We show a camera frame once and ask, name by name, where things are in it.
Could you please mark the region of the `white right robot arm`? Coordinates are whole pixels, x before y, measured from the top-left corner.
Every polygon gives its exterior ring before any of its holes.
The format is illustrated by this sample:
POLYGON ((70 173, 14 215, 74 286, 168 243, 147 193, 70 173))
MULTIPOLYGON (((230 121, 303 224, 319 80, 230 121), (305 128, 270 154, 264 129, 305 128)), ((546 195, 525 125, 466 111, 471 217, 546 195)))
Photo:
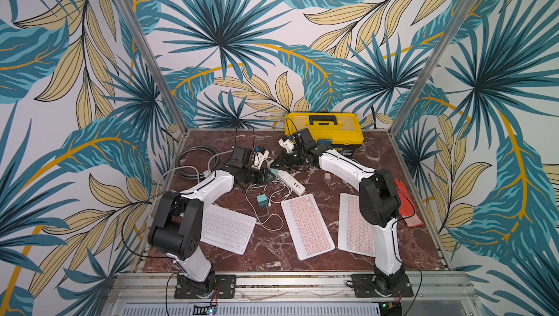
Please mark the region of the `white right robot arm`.
POLYGON ((331 173, 358 190, 361 216, 372 225, 376 249, 374 288, 381 296, 391 296, 405 281, 406 270, 397 243, 400 195, 392 174, 367 167, 345 156, 333 146, 319 144, 309 129, 284 135, 278 141, 282 154, 279 168, 313 165, 331 173))

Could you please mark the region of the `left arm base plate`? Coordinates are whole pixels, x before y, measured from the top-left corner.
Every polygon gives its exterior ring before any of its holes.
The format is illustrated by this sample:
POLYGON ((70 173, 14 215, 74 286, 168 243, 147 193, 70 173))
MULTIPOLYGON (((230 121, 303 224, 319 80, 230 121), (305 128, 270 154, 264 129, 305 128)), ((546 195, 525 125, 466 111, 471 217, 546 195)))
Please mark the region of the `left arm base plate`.
POLYGON ((175 299, 233 299, 236 291, 236 275, 209 275, 204 282, 196 282, 186 276, 177 276, 175 299))

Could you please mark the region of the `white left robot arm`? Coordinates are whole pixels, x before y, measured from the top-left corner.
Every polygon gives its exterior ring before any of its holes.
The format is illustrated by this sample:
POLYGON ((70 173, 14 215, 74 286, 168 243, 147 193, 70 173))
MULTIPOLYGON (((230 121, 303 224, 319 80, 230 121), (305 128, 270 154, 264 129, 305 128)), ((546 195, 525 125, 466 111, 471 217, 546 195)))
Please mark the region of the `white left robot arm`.
POLYGON ((204 211, 235 186, 262 181, 255 160, 253 150, 236 146, 225 163, 208 168, 203 181, 181 193, 166 192, 158 202, 148 244, 173 259, 181 270, 178 285, 197 296, 208 296, 216 287, 215 269, 199 247, 204 211))

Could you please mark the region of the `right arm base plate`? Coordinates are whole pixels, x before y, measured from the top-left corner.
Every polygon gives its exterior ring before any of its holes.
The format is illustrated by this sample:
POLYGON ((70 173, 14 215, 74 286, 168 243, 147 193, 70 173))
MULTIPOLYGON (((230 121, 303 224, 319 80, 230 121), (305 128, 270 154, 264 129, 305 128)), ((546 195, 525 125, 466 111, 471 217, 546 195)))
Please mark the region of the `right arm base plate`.
POLYGON ((353 274, 350 276, 350 288, 357 298, 400 298, 412 297, 414 292, 407 275, 396 278, 390 283, 374 274, 353 274))

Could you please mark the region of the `teal USB charger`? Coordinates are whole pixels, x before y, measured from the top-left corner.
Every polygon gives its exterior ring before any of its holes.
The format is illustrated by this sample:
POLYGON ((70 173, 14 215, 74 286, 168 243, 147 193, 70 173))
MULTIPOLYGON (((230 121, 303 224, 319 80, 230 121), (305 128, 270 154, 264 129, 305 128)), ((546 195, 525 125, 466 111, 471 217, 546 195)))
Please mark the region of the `teal USB charger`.
POLYGON ((277 169, 273 169, 273 168, 269 168, 270 173, 275 176, 276 178, 278 178, 278 170, 277 169))
POLYGON ((258 195, 256 199, 257 199, 257 204, 259 205, 260 208, 264 208, 269 205, 269 199, 267 198, 266 195, 258 195))

